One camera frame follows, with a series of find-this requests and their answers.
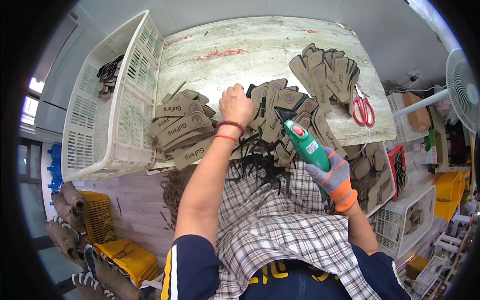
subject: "fan grille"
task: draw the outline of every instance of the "fan grille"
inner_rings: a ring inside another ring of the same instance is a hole
[[[473,104],[467,94],[468,84],[475,84],[473,74],[462,50],[455,49],[448,56],[446,82],[450,101],[463,125],[476,132],[479,123],[479,105]]]

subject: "navy shirt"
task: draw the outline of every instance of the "navy shirt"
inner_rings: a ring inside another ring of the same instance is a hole
[[[409,300],[398,279],[393,259],[377,252],[366,254],[352,244],[360,270],[368,284],[384,300]],[[181,236],[167,255],[162,300],[208,299],[220,283],[212,244],[197,235]],[[265,299],[350,299],[338,276],[298,260],[280,260],[255,272],[242,300]]]

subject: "electrical outlet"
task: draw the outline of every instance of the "electrical outlet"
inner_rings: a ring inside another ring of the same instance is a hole
[[[415,69],[413,69],[413,70],[411,70],[410,72],[408,72],[408,74],[409,74],[410,77],[413,77],[413,76],[415,76],[415,75],[418,76],[418,77],[420,77],[420,75],[419,75],[420,72],[417,71],[417,70],[415,70]]]

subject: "electric fan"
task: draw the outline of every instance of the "electric fan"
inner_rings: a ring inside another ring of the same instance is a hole
[[[423,99],[407,108],[392,114],[396,119],[419,108],[435,103],[450,96],[452,106],[463,125],[473,133],[477,132],[479,123],[479,92],[475,85],[473,73],[467,58],[461,49],[455,49],[448,55],[445,69],[447,88],[437,94]]]

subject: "gloved hand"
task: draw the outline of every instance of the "gloved hand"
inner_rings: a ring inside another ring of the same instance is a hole
[[[350,167],[348,162],[342,159],[331,148],[323,147],[325,154],[330,161],[330,171],[323,172],[319,167],[308,164],[305,170],[313,178],[313,181],[321,187],[335,202],[335,209],[343,212],[349,209],[357,200],[358,193],[352,190],[350,183]]]

